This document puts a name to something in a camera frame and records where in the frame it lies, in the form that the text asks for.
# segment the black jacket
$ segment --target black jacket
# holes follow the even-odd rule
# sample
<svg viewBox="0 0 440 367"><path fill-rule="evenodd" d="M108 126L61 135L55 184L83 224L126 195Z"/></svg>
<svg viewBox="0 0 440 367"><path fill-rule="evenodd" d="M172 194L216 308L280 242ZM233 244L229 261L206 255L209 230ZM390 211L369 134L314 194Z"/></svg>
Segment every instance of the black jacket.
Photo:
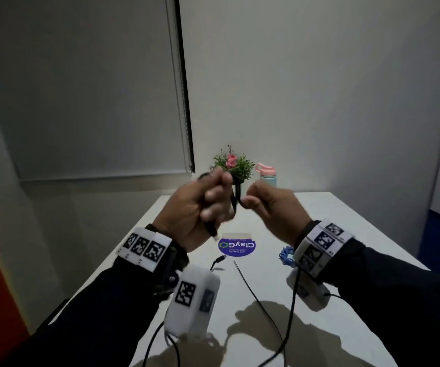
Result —
<svg viewBox="0 0 440 367"><path fill-rule="evenodd" d="M440 275L353 239L321 273L399 366L440 365ZM121 265L103 271L0 365L128 366L161 300ZM131 317L130 312L139 317Z"/></svg>

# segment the black wire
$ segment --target black wire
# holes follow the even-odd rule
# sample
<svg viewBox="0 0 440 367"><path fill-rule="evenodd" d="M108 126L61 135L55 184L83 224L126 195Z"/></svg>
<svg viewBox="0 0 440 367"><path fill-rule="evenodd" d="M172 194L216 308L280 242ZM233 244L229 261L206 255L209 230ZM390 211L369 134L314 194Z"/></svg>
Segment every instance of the black wire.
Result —
<svg viewBox="0 0 440 367"><path fill-rule="evenodd" d="M338 297L339 299L343 299L343 298L340 297L339 295L331 294L330 292L325 293L324 296L334 296L334 297Z"/></svg>
<svg viewBox="0 0 440 367"><path fill-rule="evenodd" d="M162 321L157 327L156 331L152 335L152 338L150 339L149 346L147 346L147 351L145 352L144 361L142 362L142 367L145 367L145 364L147 363L147 358L149 358L150 348L152 347L152 343L154 342L154 339L156 338L157 334L159 333L159 330L164 325L164 321Z"/></svg>
<svg viewBox="0 0 440 367"><path fill-rule="evenodd" d="M176 351L177 367L181 367L180 350L177 348L177 345L171 336L167 335L167 338L173 344L174 350Z"/></svg>
<svg viewBox="0 0 440 367"><path fill-rule="evenodd" d="M286 346L286 343L288 342L288 339L290 338L290 330L291 330L291 322L293 321L293 313L295 311L295 300L296 300L296 287L298 286L298 281L300 280L300 274L302 270L300 267L298 267L298 270L296 271L296 280L295 285L293 286L293 299L291 300L291 309L290 309L290 318L288 319L288 327L286 329L286 336L284 337L283 342L281 343L280 347L274 353L271 357L266 359L264 362L262 362L258 367L263 367L269 362L271 362L274 358L276 358L279 353L281 353L282 350L284 350L284 347Z"/></svg>
<svg viewBox="0 0 440 367"><path fill-rule="evenodd" d="M256 294L254 294L254 291L250 288L248 282L245 280L239 266L237 265L237 263L234 260L234 264L235 267L237 268L237 270L239 271L239 274L241 275L245 285L247 286L247 288L249 289L249 291L251 291L251 294L254 296L254 299L256 299L256 302L259 304L260 308L263 310L264 314L267 315L267 317L271 320L272 324L274 325L274 327L276 327L276 331L278 331L278 335L280 335L280 339L281 339L281 343L283 344L283 336L281 336L280 330L278 328L278 326L276 325L276 322L271 318L271 316L269 315L269 313L266 311L266 309L263 307L263 305L261 304L261 302L259 301L259 299L257 298ZM284 351L284 346L283 346L283 357L284 357L284 367L286 367L286 352Z"/></svg>

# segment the sticker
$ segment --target sticker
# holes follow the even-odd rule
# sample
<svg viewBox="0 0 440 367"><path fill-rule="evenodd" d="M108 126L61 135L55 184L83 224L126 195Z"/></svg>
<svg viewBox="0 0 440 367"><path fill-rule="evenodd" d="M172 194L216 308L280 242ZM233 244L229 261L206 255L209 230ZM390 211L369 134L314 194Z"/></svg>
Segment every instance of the sticker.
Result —
<svg viewBox="0 0 440 367"><path fill-rule="evenodd" d="M228 256L246 256L256 249L256 242L251 239L222 238L218 248Z"/></svg>

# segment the teal water bottle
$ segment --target teal water bottle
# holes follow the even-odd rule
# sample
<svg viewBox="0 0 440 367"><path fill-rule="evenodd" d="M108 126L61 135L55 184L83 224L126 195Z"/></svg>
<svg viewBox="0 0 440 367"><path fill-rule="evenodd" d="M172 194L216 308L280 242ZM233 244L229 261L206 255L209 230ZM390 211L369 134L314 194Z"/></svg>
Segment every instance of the teal water bottle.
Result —
<svg viewBox="0 0 440 367"><path fill-rule="evenodd" d="M271 184L273 187L276 186L276 169L272 166L266 166L262 163L258 163L255 170L260 173L261 180L266 183Z"/></svg>

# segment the green plant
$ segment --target green plant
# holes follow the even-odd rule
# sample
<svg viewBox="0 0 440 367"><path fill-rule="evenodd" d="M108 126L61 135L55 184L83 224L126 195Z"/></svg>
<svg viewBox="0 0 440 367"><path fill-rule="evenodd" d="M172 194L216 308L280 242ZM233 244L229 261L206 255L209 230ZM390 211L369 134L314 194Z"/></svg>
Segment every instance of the green plant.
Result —
<svg viewBox="0 0 440 367"><path fill-rule="evenodd" d="M230 171L235 174L242 182L252 177L252 169L256 165L251 160L248 160L245 154L237 156L232 147L227 145L228 154L220 149L220 153L213 157L215 164L210 166L208 170L212 170L215 166L221 166L223 170Z"/></svg>

